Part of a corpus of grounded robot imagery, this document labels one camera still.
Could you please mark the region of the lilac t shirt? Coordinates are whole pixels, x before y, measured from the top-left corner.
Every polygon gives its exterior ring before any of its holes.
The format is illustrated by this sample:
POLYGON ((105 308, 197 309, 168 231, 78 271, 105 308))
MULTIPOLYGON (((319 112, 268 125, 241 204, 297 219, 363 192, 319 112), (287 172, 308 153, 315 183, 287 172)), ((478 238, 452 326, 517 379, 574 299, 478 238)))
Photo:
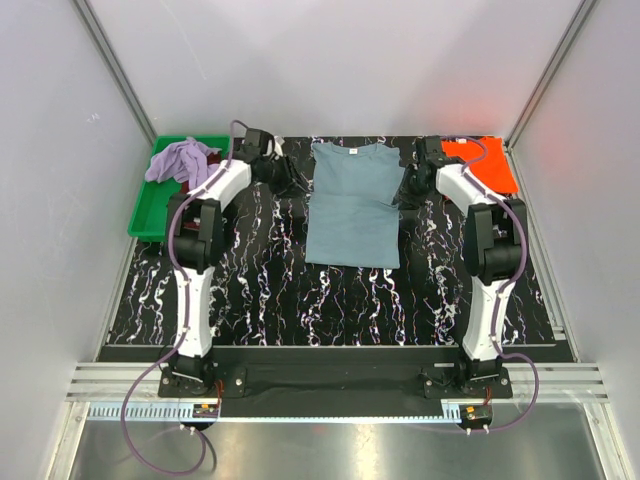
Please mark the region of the lilac t shirt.
POLYGON ((162 183, 174 179, 188 183, 190 190, 202 185, 217 170, 216 163, 209 163, 211 155, 220 156, 221 149, 209 147, 193 137, 173 142, 151 157, 145 172, 146 182, 162 183))

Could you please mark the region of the right corner frame post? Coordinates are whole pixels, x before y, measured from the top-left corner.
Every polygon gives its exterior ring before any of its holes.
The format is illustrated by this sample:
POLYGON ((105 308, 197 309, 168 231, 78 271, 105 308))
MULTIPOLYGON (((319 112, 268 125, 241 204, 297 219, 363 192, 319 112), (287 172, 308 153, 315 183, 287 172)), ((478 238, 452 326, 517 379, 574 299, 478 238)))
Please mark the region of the right corner frame post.
POLYGON ((547 90, 559 73, 582 30, 585 28, 598 5, 598 0, 581 0, 579 2, 514 126, 506 137, 505 145, 508 150, 513 149, 523 135, 547 90))

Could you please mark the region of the left corner frame post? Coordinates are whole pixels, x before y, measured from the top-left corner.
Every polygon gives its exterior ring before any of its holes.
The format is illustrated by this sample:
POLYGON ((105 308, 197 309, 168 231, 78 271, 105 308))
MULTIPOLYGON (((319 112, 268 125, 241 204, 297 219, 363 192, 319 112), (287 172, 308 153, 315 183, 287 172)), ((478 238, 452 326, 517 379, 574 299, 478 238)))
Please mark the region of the left corner frame post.
POLYGON ((152 145, 157 137, 156 130, 153 127, 152 122, 133 87, 133 84, 126 74, 91 2, 87 0, 71 0, 70 3, 91 38, 91 41, 105 64, 131 115, 136 121, 145 139, 150 145, 152 145))

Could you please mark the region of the grey blue t shirt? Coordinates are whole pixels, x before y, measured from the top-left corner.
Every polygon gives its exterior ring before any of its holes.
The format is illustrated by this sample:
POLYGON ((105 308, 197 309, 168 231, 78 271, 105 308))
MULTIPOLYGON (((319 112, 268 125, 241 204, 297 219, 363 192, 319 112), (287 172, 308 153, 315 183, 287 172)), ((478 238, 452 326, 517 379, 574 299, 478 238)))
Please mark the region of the grey blue t shirt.
POLYGON ((400 150, 382 143, 312 145, 305 261, 356 268, 397 269, 399 209, 394 197, 404 169, 400 150))

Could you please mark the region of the green plastic bin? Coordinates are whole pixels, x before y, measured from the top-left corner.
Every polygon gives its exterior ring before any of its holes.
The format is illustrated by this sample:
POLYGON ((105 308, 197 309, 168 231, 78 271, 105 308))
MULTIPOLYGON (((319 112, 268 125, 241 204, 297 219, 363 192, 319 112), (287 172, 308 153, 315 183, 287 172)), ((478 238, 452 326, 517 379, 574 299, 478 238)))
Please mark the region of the green plastic bin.
MULTIPOLYGON (((158 136, 151 156, 186 138, 185 135, 158 136)), ((200 135, 194 138, 208 147, 221 149, 223 155, 227 153, 229 135, 200 135)), ((161 183, 146 182, 143 178, 128 226, 129 235, 140 242, 163 242, 167 224, 167 205, 170 197, 181 190, 181 185, 173 178, 161 183)))

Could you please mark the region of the folded orange t shirt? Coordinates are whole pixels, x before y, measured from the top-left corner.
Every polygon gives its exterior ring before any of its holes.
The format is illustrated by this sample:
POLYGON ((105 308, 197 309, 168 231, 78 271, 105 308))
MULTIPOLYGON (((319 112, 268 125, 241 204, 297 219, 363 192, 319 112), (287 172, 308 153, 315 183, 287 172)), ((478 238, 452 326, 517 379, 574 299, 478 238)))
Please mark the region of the folded orange t shirt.
POLYGON ((471 172, 487 187, 502 195, 515 195, 519 189, 507 162, 501 137, 484 136, 471 140, 460 138, 441 141, 444 153, 465 163, 484 157, 470 166, 471 172))

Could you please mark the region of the dark red t shirt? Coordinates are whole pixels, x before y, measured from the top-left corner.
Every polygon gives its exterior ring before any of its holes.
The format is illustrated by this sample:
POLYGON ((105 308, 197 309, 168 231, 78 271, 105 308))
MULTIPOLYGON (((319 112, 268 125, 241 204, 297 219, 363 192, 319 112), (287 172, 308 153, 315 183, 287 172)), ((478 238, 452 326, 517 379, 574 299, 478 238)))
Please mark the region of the dark red t shirt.
MULTIPOLYGON (((214 152, 214 153, 210 153, 207 156, 207 176, 206 178, 209 178, 211 175, 213 175, 219 168, 219 165, 222 162, 222 155, 220 152, 214 152)), ((180 192, 183 194, 188 193, 189 191, 192 190, 192 187, 189 186, 189 180, 184 181, 181 184, 181 188, 180 188, 180 192)))

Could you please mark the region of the corner frame post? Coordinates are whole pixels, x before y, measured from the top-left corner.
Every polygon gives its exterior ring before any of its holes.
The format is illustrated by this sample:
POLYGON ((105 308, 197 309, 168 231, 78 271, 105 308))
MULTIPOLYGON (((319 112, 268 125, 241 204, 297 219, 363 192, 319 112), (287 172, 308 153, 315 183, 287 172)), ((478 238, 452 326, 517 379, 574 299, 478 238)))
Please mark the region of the corner frame post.
POLYGON ((91 38, 91 41, 105 64, 131 115, 136 121, 145 139, 150 145, 152 145, 157 137, 156 130, 153 127, 152 122, 133 87, 133 84, 126 74, 91 2, 87 0, 71 0, 70 3, 91 38))
POLYGON ((581 0, 579 2, 514 126, 506 137, 505 145, 508 150, 513 149, 523 135, 547 90, 559 73, 582 30, 585 28, 598 5, 598 0, 581 0))

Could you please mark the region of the aluminium frame rail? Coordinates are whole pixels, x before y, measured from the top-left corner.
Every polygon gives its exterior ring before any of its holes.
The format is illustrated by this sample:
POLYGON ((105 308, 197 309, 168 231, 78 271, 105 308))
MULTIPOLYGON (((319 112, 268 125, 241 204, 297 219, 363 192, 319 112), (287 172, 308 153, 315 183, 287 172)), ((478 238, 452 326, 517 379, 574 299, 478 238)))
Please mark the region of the aluminium frame rail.
MULTIPOLYGON (((80 363, 68 387, 67 402, 116 402, 150 365, 148 363, 80 363)), ((538 363, 538 401, 541 403, 605 403, 608 395, 600 371, 590 363, 538 363)), ((506 369, 518 403, 534 391, 534 374, 525 363, 508 363, 506 369)))

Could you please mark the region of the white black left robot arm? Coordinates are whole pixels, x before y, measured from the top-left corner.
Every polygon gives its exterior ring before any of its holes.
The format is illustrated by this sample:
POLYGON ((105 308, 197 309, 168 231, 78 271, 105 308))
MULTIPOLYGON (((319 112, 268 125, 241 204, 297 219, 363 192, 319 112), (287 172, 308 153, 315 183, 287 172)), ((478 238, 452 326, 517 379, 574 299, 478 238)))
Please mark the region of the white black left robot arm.
POLYGON ((162 357, 163 382, 180 379, 196 396, 221 386, 216 378, 209 326, 211 281, 223 256, 223 213, 235 197, 254 183, 269 186, 276 196, 303 192, 296 168, 283 151, 284 139, 264 130, 245 129, 238 146, 209 177, 168 203, 166 251, 178 291, 177 336, 162 357))

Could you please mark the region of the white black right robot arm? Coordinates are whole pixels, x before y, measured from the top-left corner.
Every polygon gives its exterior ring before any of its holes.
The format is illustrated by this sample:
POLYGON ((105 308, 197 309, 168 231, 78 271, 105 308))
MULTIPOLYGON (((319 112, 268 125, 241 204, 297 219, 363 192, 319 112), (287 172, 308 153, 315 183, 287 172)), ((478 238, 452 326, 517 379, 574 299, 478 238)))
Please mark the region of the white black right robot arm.
POLYGON ((405 168, 394 203, 417 209, 432 192, 465 215, 463 260, 472 280, 459 357, 439 387, 472 397, 501 382, 507 306, 528 258, 527 207, 492 190, 472 173, 469 162, 447 155, 439 136, 415 142, 415 160, 405 168))

